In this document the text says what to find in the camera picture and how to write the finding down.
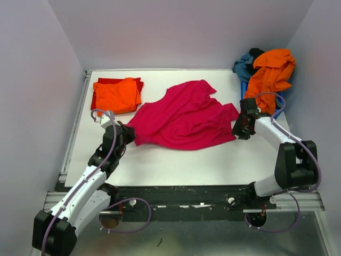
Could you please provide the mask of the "magenta t shirt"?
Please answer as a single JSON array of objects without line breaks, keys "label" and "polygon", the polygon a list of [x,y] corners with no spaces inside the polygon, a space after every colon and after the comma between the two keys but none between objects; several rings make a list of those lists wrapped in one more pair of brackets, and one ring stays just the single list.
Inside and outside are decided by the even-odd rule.
[{"label": "magenta t shirt", "polygon": [[175,150],[199,150],[236,139],[231,123],[239,112],[232,103],[212,97],[205,80],[167,89],[158,101],[145,103],[128,122],[137,146],[152,144]]}]

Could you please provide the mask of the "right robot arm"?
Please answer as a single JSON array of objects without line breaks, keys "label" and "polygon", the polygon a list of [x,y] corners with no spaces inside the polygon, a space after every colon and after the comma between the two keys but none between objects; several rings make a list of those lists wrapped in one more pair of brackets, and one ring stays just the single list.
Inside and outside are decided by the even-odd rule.
[{"label": "right robot arm", "polygon": [[294,136],[279,125],[273,116],[260,112],[255,98],[240,100],[240,108],[232,134],[242,140],[258,134],[278,153],[274,173],[250,183],[250,196],[269,197],[288,190],[301,193],[316,190],[321,182],[316,144]]}]

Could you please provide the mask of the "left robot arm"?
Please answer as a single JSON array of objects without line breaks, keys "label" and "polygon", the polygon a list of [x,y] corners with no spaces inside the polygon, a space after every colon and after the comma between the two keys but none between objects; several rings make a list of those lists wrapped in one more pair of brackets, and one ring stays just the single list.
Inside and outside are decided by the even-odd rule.
[{"label": "left robot arm", "polygon": [[43,255],[70,255],[77,238],[111,200],[106,180],[117,168],[126,146],[135,139],[134,129],[115,122],[105,128],[102,143],[90,157],[76,184],[50,210],[34,218],[32,246]]}]

